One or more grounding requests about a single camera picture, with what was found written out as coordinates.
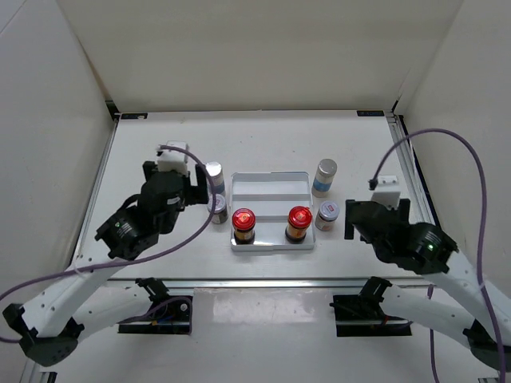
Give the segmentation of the red-lid sauce jar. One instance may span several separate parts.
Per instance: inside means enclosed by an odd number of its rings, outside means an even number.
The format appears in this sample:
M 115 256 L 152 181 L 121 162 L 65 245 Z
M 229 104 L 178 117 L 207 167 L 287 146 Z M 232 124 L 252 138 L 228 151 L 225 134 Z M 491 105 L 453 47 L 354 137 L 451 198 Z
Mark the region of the red-lid sauce jar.
M 256 215 L 248 208 L 237 209 L 232 214 L 234 240 L 238 244 L 249 244 L 255 239 Z
M 285 235 L 292 243 L 301 243 L 306 235 L 307 229 L 312 222 L 312 213 L 309 207 L 295 206 L 287 216 L 287 227 Z

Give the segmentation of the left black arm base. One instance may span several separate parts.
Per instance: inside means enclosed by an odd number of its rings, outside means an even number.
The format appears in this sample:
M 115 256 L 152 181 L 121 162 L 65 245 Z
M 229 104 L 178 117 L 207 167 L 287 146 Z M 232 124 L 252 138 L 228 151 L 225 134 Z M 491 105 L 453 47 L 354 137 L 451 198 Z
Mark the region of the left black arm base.
M 174 294 L 156 278 L 138 278 L 135 283 L 149 294 L 151 306 L 147 314 L 120 322 L 117 327 L 119 334 L 190 335 L 192 333 L 192 295 Z

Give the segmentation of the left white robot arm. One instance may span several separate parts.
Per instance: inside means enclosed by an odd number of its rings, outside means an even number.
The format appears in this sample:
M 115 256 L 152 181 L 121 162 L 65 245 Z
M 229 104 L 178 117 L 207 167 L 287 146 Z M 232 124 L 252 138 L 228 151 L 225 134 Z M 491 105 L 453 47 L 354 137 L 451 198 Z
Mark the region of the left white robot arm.
M 145 182 L 97 229 L 95 239 L 106 248 L 78 255 L 67 270 L 50 275 L 53 284 L 25 303 L 2 312 L 18 334 L 15 344 L 35 363 L 49 367 L 66 359 L 90 335 L 116 324 L 160 321 L 178 316 L 188 296 L 171 295 L 157 278 L 138 278 L 134 286 L 105 286 L 119 270 L 142 263 L 141 254 L 172 232 L 188 206 L 208 204 L 212 177 L 196 164 L 196 184 L 187 169 L 146 161 Z

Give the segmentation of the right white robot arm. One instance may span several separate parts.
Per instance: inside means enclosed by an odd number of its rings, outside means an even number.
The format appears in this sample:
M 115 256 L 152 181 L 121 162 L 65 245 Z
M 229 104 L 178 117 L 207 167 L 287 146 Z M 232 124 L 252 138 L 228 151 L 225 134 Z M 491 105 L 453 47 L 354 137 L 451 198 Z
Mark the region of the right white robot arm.
M 510 300 L 477 271 L 440 227 L 410 223 L 410 202 L 388 209 L 374 201 L 346 201 L 345 237 L 356 233 L 376 258 L 412 271 L 444 290 L 458 306 L 407 294 L 388 280 L 371 277 L 358 295 L 363 316 L 381 314 L 416 322 L 455 340 L 483 364 L 510 371 Z

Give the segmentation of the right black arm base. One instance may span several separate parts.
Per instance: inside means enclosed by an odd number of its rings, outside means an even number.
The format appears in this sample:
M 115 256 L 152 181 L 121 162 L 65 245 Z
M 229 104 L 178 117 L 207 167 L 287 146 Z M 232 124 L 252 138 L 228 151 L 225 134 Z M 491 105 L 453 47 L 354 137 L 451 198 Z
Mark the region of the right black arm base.
M 389 316 L 380 307 L 383 293 L 392 283 L 379 277 L 369 278 L 357 294 L 336 294 L 330 307 L 335 315 L 337 338 L 408 337 L 411 322 Z

